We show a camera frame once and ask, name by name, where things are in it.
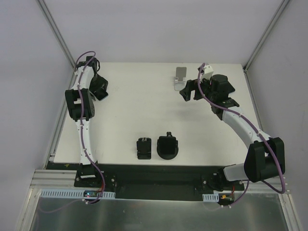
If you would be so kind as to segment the teal edged black phone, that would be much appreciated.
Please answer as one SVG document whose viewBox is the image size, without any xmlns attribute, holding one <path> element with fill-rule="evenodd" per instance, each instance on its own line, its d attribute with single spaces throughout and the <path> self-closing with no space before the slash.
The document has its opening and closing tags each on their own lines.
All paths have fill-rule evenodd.
<svg viewBox="0 0 308 231">
<path fill-rule="evenodd" d="M 102 101 L 108 96 L 108 93 L 104 89 L 99 89 L 98 91 L 94 92 L 94 96 L 97 100 Z"/>
</svg>

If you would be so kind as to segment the black round base phone stand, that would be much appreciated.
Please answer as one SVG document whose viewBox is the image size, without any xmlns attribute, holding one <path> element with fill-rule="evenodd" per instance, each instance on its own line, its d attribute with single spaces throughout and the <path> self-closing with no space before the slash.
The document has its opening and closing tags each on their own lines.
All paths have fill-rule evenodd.
<svg viewBox="0 0 308 231">
<path fill-rule="evenodd" d="M 157 140 L 157 153 L 164 160 L 174 159 L 179 152 L 179 143 L 170 131 L 165 136 L 160 136 Z"/>
</svg>

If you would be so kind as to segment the black folding phone stand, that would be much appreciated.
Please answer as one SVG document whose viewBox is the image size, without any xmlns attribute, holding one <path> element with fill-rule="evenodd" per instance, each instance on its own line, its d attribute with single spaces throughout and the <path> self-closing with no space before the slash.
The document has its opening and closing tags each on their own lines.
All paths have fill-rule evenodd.
<svg viewBox="0 0 308 231">
<path fill-rule="evenodd" d="M 137 158 L 139 160 L 150 160 L 152 157 L 152 140 L 151 138 L 139 138 L 136 142 Z"/>
</svg>

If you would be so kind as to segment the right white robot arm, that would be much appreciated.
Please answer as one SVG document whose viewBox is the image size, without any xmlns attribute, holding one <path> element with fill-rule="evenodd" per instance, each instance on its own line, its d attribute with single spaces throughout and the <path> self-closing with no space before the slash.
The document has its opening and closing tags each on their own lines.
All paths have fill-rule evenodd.
<svg viewBox="0 0 308 231">
<path fill-rule="evenodd" d="M 244 115 L 239 104 L 229 94 L 235 88 L 225 75 L 213 75 L 210 79 L 188 80 L 180 95 L 185 101 L 206 99 L 212 112 L 229 125 L 247 147 L 242 164 L 225 166 L 217 173 L 217 186 L 229 189 L 234 181 L 264 182 L 273 177 L 283 180 L 285 173 L 284 142 L 258 129 Z"/>
</svg>

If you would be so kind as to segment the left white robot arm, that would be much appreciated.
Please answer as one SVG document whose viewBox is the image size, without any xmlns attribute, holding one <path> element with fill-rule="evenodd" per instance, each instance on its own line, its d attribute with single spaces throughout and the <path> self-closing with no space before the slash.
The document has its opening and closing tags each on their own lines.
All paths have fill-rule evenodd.
<svg viewBox="0 0 308 231">
<path fill-rule="evenodd" d="M 77 78 L 73 86 L 65 91 L 65 100 L 78 133 L 80 161 L 77 178 L 85 180 L 91 187 L 97 187 L 101 184 L 102 176 L 91 142 L 91 121 L 95 116 L 94 101 L 102 101 L 108 96 L 108 81 L 98 74 L 100 62 L 95 52 L 88 51 L 84 55 L 87 56 L 85 61 L 77 59 Z"/>
</svg>

